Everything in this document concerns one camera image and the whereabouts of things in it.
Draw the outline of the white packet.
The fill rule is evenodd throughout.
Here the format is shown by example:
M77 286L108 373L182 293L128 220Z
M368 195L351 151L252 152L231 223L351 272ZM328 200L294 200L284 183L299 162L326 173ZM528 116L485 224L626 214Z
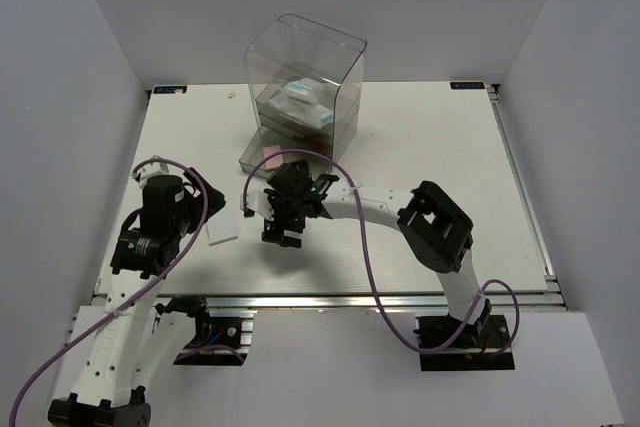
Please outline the white packet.
M237 227L230 212L220 212L206 223L207 244L215 246L238 238Z

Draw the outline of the pink makeup card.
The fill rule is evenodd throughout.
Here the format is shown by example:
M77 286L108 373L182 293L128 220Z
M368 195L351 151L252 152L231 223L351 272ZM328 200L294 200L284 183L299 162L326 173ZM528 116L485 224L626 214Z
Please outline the pink makeup card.
M262 149L263 158L265 159L264 169L266 171L274 171L284 163L281 151L280 145L267 146Z

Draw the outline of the white cotton pad pack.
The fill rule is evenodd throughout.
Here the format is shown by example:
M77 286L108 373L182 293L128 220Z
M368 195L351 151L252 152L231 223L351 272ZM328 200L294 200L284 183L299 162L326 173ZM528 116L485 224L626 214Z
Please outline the white cotton pad pack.
M272 96L266 104L285 118L310 128L321 129L334 121L333 111L323 105L303 103L282 93Z
M289 98L303 103L319 103L331 92L331 84L320 82L312 78L294 78L284 82L279 91Z

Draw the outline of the clear acrylic drawer organizer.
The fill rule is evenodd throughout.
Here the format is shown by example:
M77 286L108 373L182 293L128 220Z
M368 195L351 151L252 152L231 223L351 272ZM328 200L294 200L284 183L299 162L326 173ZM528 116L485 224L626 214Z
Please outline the clear acrylic drawer organizer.
M365 38L294 12L264 28L244 56L257 131L241 169L287 149L340 160L357 131L366 49Z

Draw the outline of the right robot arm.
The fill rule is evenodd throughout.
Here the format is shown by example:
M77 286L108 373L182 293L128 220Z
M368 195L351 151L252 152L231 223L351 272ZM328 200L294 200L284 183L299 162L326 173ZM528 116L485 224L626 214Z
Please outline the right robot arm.
M296 163L281 165L267 187L247 194L247 206L263 219L262 240L299 248L308 219L364 219L400 232L417 261L436 273L453 318L451 331L461 344L484 338L480 286L471 261L471 219L435 183L410 191L353 186L335 175L313 179Z

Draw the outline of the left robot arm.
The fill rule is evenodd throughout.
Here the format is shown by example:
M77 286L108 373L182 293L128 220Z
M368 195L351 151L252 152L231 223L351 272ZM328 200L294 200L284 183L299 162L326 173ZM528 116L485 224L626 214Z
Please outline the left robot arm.
M182 239L195 239L226 204L197 170L172 175L170 165L148 162L133 172L142 204L117 236L104 308L108 321L97 329L69 394L51 402L47 420L53 426L148 425L145 394L154 374L212 334L204 298L156 302L171 266L186 253Z

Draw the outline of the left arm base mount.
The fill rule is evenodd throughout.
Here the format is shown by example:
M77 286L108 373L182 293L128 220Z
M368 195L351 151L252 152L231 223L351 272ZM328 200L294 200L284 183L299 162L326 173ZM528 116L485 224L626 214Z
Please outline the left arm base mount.
M188 344L174 361L178 366L239 367L246 360L253 333L248 311L214 312L200 337Z

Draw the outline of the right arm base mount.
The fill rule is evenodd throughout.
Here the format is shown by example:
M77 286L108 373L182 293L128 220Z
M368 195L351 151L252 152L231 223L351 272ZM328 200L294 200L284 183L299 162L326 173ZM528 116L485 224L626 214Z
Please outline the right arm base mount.
M421 316L416 319L414 334L420 348L433 349L441 345L456 330L448 316ZM511 348L497 354L510 340L504 315L491 315L478 335L463 331L443 351L420 355L422 372L513 371L515 361Z

